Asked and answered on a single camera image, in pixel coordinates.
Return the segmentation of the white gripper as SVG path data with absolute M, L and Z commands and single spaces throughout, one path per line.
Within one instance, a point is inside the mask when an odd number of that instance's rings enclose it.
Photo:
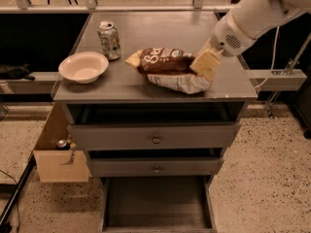
M 236 24 L 231 13 L 227 13 L 216 24 L 211 37 L 204 43 L 190 68 L 209 83 L 214 79 L 216 69 L 221 64 L 221 57 L 236 56 L 256 42 L 245 34 Z

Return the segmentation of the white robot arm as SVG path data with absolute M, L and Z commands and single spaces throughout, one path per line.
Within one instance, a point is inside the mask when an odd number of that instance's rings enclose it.
M 240 0 L 221 18 L 190 68 L 212 81 L 223 56 L 236 56 L 272 28 L 311 11 L 311 0 Z

